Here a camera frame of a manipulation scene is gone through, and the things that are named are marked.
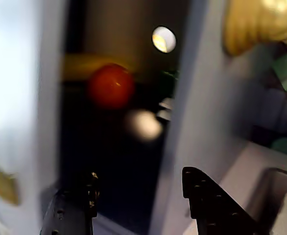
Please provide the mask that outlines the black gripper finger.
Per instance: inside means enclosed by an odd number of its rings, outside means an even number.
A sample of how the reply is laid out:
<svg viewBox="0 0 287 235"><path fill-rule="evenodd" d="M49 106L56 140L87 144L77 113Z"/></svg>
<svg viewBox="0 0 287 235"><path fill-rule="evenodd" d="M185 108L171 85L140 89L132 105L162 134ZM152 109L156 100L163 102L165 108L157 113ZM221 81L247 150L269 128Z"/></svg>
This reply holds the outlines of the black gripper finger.
<svg viewBox="0 0 287 235"><path fill-rule="evenodd" d="M45 213L41 235L93 235L97 217L99 179L95 172L54 194Z"/></svg>
<svg viewBox="0 0 287 235"><path fill-rule="evenodd" d="M200 235L258 235L259 225L219 184L198 168L182 169L183 197Z"/></svg>

